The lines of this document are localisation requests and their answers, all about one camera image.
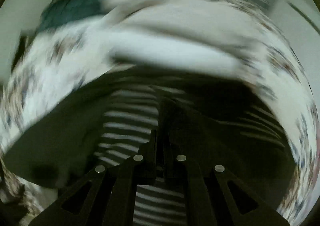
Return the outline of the black white striped garment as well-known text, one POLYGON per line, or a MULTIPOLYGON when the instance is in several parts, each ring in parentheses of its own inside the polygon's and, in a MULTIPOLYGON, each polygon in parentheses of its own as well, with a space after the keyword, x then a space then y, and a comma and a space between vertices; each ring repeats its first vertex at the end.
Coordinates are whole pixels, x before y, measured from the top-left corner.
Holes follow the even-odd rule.
POLYGON ((241 82, 142 68, 105 74, 28 128, 5 154, 5 165, 63 195, 97 166, 121 165, 155 139, 156 178, 137 186, 132 225, 187 225, 184 195, 165 182, 158 163, 159 111, 166 100, 227 112, 251 100, 268 108, 241 82))

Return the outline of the cream white garment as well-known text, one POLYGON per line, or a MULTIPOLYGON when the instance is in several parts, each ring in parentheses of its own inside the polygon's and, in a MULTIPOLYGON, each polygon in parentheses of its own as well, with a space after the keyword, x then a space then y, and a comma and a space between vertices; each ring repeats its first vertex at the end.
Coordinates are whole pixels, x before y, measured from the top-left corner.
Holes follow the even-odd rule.
POLYGON ((109 13, 84 49, 114 61, 247 80, 260 73, 263 34, 236 5, 211 0, 100 0, 109 13))

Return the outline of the floral bed sheet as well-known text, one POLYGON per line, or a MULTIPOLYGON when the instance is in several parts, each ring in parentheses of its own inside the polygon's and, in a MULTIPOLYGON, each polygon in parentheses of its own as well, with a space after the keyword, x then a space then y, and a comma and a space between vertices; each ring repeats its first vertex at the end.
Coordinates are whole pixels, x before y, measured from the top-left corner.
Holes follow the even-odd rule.
POLYGON ((285 36, 255 5, 244 0, 211 1, 236 5, 261 28, 263 53, 256 76, 230 79, 125 61, 108 65, 105 58, 84 49, 89 27, 107 14, 35 35, 4 88, 1 101, 1 225, 31 225, 63 193, 62 189, 34 184, 9 171, 5 154, 28 128, 71 93, 102 75, 133 68, 221 78, 241 82, 251 89, 284 129, 295 162, 287 194, 277 211, 287 225, 308 221, 319 198, 319 118, 304 69, 285 36))

